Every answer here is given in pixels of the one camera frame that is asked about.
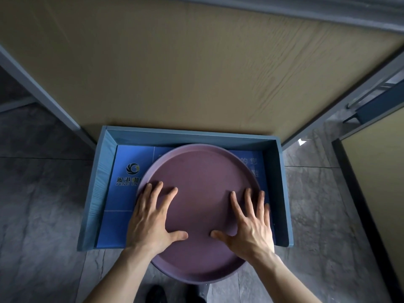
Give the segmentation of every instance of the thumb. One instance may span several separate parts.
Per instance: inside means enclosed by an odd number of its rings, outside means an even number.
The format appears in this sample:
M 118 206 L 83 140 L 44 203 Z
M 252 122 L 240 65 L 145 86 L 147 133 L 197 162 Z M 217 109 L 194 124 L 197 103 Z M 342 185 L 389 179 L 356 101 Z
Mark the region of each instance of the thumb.
M 185 240 L 188 238 L 188 233 L 185 231 L 175 231 L 169 233 L 171 242 Z
M 224 242 L 227 246 L 230 245 L 231 236 L 223 233 L 222 231 L 216 231 L 216 230 L 211 231 L 210 236 L 214 239 Z

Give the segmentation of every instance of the wooden panel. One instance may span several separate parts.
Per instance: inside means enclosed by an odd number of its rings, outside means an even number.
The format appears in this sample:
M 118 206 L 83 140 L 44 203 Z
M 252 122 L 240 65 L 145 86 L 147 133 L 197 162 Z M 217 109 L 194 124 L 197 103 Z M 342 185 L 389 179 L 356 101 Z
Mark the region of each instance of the wooden panel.
M 282 141 L 404 43 L 395 33 L 172 0 L 0 0 L 0 44 L 101 125 Z
M 404 288 L 404 108 L 342 144 Z

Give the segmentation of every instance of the forearm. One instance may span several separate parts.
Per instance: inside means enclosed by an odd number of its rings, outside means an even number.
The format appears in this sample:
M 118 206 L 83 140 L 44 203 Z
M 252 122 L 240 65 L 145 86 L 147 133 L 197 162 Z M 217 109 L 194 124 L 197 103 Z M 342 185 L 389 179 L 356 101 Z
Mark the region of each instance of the forearm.
M 144 249 L 124 249 L 84 303 L 132 303 L 151 259 Z
M 252 265 L 274 303 L 320 302 L 274 253 L 258 256 Z

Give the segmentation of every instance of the shoe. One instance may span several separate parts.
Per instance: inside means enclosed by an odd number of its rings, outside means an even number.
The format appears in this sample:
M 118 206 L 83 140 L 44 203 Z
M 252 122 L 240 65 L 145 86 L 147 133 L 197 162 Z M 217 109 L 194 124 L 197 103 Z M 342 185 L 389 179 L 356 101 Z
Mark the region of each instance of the shoe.
M 154 285 L 146 295 L 146 303 L 167 303 L 166 293 L 160 285 Z
M 207 303 L 210 284 L 188 285 L 187 303 Z

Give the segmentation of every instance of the purple tray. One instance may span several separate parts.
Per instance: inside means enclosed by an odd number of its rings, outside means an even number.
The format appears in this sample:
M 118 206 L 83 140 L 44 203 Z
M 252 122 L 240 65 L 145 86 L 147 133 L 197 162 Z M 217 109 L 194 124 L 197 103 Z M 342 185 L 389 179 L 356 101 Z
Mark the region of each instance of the purple tray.
M 213 283 L 236 272 L 245 262 L 209 234 L 219 229 L 235 235 L 237 223 L 229 201 L 235 191 L 243 201 L 245 188 L 259 191 L 250 169 L 229 151 L 205 144 L 175 148 L 145 173 L 138 194 L 147 183 L 164 182 L 157 200 L 178 187 L 166 220 L 167 231 L 182 230 L 189 238 L 174 242 L 152 263 L 164 274 L 189 284 Z

